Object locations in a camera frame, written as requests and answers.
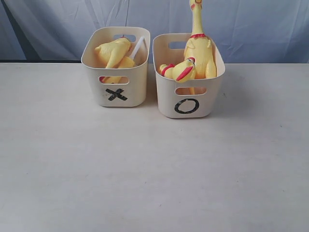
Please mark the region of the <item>yellow rubber chicken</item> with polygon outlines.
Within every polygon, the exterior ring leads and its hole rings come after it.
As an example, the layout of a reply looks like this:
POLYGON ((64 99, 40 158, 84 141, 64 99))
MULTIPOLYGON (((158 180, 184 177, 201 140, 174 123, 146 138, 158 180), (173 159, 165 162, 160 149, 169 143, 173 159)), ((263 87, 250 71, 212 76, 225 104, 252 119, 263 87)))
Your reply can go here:
POLYGON ((189 57, 177 65, 162 64, 159 67, 159 73, 163 77, 173 79, 178 83, 194 80, 196 76, 195 61, 194 57, 189 57))
POLYGON ((192 11, 193 24, 191 36, 185 46, 184 58, 195 59, 195 79, 215 78, 217 69, 213 56, 212 40, 206 36, 202 25, 202 1, 190 0, 189 5, 192 11))

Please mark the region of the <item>detached chicken head with tube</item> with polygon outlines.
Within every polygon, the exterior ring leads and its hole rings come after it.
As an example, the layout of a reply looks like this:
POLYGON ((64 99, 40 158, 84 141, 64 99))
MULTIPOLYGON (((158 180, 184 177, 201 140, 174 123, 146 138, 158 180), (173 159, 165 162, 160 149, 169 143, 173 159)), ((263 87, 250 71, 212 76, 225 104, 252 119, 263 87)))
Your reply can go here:
MULTIPOLYGON (((143 42, 144 42, 145 37, 141 36, 138 42, 136 43, 131 55, 124 56, 123 59, 120 61, 118 68, 123 69, 123 68, 133 68, 135 66, 135 61, 134 58, 138 52, 138 50, 141 48, 143 42)), ((132 45, 131 42, 126 38, 126 37, 121 37, 117 39, 118 42, 126 42, 126 44, 132 45)), ((121 80, 122 76, 116 76, 112 78, 112 84, 118 84, 121 80)))

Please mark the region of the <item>headless yellow chicken body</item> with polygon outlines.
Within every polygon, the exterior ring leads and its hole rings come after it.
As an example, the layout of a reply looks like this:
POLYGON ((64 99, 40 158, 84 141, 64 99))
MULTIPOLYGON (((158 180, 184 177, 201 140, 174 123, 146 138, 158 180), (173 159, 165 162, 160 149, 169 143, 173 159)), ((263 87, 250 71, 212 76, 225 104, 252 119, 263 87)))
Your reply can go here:
POLYGON ((94 49, 102 67, 106 69, 118 69, 118 65, 124 56, 129 52, 132 45, 126 42, 118 42, 113 40, 108 43, 103 43, 94 49))

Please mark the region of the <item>cream bin marked X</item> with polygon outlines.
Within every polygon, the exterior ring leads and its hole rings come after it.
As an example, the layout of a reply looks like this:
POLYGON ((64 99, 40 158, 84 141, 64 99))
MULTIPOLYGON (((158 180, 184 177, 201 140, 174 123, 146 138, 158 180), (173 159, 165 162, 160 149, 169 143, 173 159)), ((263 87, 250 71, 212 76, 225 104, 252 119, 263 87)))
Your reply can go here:
POLYGON ((83 51, 81 62, 94 99, 100 106, 135 107, 144 102, 150 38, 150 32, 141 27, 104 27, 92 34, 83 51), (106 69, 102 67, 94 53, 94 49, 100 44, 126 37, 132 44, 126 54, 129 57, 141 36, 145 39, 134 58, 133 68, 106 69), (122 78, 118 84, 112 84, 112 78, 116 76, 122 78))

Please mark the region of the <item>cream bin marked O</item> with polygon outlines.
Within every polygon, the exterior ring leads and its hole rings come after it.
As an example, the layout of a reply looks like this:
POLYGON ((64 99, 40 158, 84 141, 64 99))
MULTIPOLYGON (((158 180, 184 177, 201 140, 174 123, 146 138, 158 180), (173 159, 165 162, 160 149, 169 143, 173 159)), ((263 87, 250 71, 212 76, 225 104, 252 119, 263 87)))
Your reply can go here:
POLYGON ((184 49, 171 49, 169 44, 187 42, 189 37, 190 33, 169 33, 156 36, 153 40, 158 109, 169 118, 199 118, 209 115, 219 95, 225 74, 225 64, 221 54, 216 44, 212 42, 217 67, 216 78, 177 83, 160 75, 158 68, 161 64, 178 64, 184 60, 184 49))

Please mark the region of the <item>white backdrop curtain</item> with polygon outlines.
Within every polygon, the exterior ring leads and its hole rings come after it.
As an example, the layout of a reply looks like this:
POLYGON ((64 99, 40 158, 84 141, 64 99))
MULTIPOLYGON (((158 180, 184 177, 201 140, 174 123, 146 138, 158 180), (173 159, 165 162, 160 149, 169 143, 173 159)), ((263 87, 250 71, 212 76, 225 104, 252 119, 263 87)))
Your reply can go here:
MULTIPOLYGON (((306 0, 205 0, 203 27, 226 63, 307 63, 306 0)), ((190 32, 186 0, 3 0, 0 59, 75 61, 94 31, 128 26, 152 37, 190 32)))

